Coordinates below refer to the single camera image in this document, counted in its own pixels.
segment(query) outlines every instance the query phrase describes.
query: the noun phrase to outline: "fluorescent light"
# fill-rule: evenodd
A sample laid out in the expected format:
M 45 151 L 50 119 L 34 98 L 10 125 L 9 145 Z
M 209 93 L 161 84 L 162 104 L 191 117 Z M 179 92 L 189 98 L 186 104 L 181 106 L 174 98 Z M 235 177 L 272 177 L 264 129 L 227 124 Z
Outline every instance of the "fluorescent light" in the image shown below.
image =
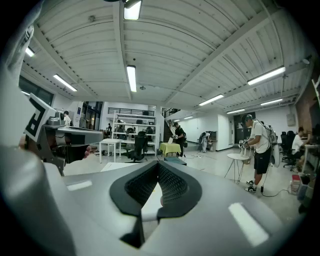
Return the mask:
M 216 101 L 216 100 L 219 100 L 219 99 L 221 99 L 221 98 L 223 98 L 224 96 L 222 95 L 222 94 L 219 94 L 219 95 L 217 95 L 217 96 L 215 96 L 215 97 L 213 97 L 213 98 L 211 98 L 211 99 L 208 99 L 207 101 L 205 101 L 205 102 L 202 102 L 202 103 L 200 103 L 199 105 L 200 106 L 203 106 L 203 105 L 206 105 L 206 104 L 208 104 L 208 103 L 210 103 L 210 102 L 214 102 L 214 101 Z
M 130 8 L 124 8 L 124 19 L 136 21 L 140 16 L 142 1 L 137 2 L 134 6 Z
M 249 80 L 248 81 L 248 85 L 251 86 L 251 85 L 256 84 L 258 82 L 261 82 L 261 81 L 263 81 L 265 79 L 268 79 L 268 78 L 274 77 L 274 76 L 276 76 L 278 74 L 281 74 L 281 73 L 283 73 L 285 71 L 286 71 L 286 67 L 284 67 L 284 66 L 279 67 L 279 68 L 277 68 L 275 70 L 272 70 L 272 71 L 270 71 L 268 73 L 265 73 L 265 74 L 263 74 L 261 76 L 258 76 L 257 78 Z
M 268 101 L 268 102 L 265 102 L 265 103 L 261 103 L 261 106 L 269 105 L 269 104 L 273 104 L 273 103 L 277 103 L 277 102 L 282 102 L 282 98 L 276 99 L 276 100 L 273 100 L 273 101 Z
M 239 110 L 231 111 L 231 112 L 228 112 L 227 114 L 233 114 L 233 113 L 238 113 L 238 112 L 242 112 L 242 111 L 245 111 L 245 109 L 239 109 Z
M 29 96 L 30 95 L 30 93 L 27 93 L 27 92 L 25 92 L 25 91 L 21 91 L 23 94 L 25 94 L 25 95 L 27 95 L 27 96 Z
M 65 80 L 63 80 L 60 76 L 58 76 L 57 74 L 55 74 L 53 76 L 55 79 L 57 79 L 60 83 L 64 84 L 66 87 L 68 87 L 69 89 L 71 89 L 72 91 L 76 92 L 77 89 L 75 89 L 74 87 L 72 87 L 70 84 L 68 84 Z
M 131 88 L 131 92 L 137 92 L 137 84 L 136 84 L 136 66 L 127 66 L 126 71 L 128 73 L 129 84 Z
M 33 50 L 31 50 L 29 47 L 27 47 L 25 49 L 25 53 L 28 54 L 30 57 L 32 57 L 33 55 L 35 55 L 35 52 Z

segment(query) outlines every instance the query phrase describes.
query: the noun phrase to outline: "white ceiling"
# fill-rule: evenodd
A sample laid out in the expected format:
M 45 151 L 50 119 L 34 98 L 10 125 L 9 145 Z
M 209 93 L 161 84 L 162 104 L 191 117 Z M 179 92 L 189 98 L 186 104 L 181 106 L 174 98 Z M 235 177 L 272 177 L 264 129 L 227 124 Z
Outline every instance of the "white ceiling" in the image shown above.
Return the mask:
M 313 68 L 301 63 L 312 48 L 300 28 L 271 0 L 143 0 L 137 21 L 123 20 L 120 2 L 46 0 L 34 27 L 35 55 L 25 56 L 22 75 L 74 101 L 255 108 L 281 97 L 294 102 Z M 136 66 L 137 92 L 127 65 Z M 247 84 L 282 65 L 285 79 Z M 218 94 L 224 98 L 198 106 Z

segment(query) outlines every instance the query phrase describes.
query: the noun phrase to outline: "white shelving unit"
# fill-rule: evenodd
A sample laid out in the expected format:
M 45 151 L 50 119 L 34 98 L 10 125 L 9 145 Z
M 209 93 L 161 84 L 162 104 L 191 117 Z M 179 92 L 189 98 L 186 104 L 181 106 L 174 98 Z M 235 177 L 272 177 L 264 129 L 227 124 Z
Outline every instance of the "white shelving unit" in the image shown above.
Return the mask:
M 137 121 L 137 120 L 142 120 L 143 122 L 146 122 L 147 124 L 137 124 L 137 123 L 127 123 L 127 122 L 118 122 L 118 120 L 132 120 L 132 121 Z M 157 156 L 157 148 L 156 148 L 156 136 L 157 132 L 156 131 L 156 117 L 155 116 L 150 116 L 150 115 L 142 115 L 142 114 L 121 114 L 121 113 L 114 113 L 113 115 L 113 124 L 112 124 L 112 138 L 115 139 L 117 134 L 121 135 L 138 135 L 138 133 L 125 133 L 125 132 L 116 132 L 115 129 L 117 126 L 138 126 L 138 127 L 154 127 L 155 134 L 147 134 L 147 136 L 152 136 L 153 141 L 148 141 L 148 145 L 153 146 L 153 150 L 148 149 L 147 153 L 148 155 L 155 155 Z M 125 139 L 122 141 L 122 143 L 127 143 L 127 144 L 134 144 L 134 140 L 130 139 Z

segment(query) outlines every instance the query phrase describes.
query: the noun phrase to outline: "floor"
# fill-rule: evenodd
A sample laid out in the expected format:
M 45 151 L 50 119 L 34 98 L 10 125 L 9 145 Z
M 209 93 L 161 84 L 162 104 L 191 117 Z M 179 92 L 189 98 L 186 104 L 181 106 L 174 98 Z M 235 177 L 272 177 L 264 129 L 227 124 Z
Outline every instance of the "floor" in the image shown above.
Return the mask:
M 228 150 L 220 151 L 220 152 L 207 152 L 202 153 L 199 151 L 186 151 L 185 161 L 187 166 L 198 169 L 202 172 L 207 172 L 212 175 L 218 175 L 224 177 L 227 173 L 227 170 L 232 162 L 230 158 L 227 157 L 227 154 L 230 153 L 238 153 L 239 150 L 237 148 L 231 148 Z M 148 155 L 146 157 L 148 162 L 153 160 L 163 160 L 163 156 L 155 157 L 154 155 Z M 100 172 L 101 169 L 108 163 L 113 162 L 113 156 L 103 156 L 102 163 L 99 161 L 99 155 L 95 156 L 91 154 L 87 159 L 82 161 L 76 161 L 71 164 L 67 164 L 64 169 L 64 174 L 67 175 L 79 175 L 79 174 L 87 174 L 87 173 L 95 173 Z M 130 162 L 126 156 L 116 156 L 116 161 L 118 163 Z M 277 167 L 269 167 L 267 179 L 265 181 L 265 175 L 262 177 L 260 185 L 258 185 L 257 192 L 254 194 L 261 201 L 263 201 L 269 208 L 271 208 L 281 219 L 284 225 L 289 224 L 292 220 L 294 220 L 298 215 L 298 207 L 300 203 L 297 200 L 297 196 L 289 194 L 287 191 L 281 191 L 275 197 L 265 197 L 260 192 L 260 187 L 262 183 L 264 184 L 264 195 L 275 195 L 280 190 L 288 189 L 290 185 L 290 180 L 292 178 L 292 172 L 290 168 L 283 168 L 283 164 Z M 247 188 L 246 181 L 252 180 L 254 175 L 254 160 L 252 159 L 250 164 L 245 164 L 243 168 L 243 174 L 238 186 Z M 234 178 L 234 170 L 230 169 L 229 173 L 226 176 L 226 179 Z M 157 227 L 156 221 L 144 222 L 143 228 L 145 230 L 145 237 L 148 238 L 152 231 Z

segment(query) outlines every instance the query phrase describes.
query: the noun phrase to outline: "black shorts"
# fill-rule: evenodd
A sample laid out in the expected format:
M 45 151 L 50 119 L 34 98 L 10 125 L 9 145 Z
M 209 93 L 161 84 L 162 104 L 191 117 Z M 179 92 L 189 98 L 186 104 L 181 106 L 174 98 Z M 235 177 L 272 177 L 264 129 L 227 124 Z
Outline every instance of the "black shorts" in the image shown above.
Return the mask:
M 295 154 L 293 155 L 293 157 L 294 157 L 295 159 L 300 159 L 303 155 L 304 155 L 304 154 L 303 154 L 302 152 L 298 151 L 298 152 L 295 152 Z
M 270 162 L 271 146 L 264 153 L 255 152 L 254 169 L 257 174 L 265 174 Z

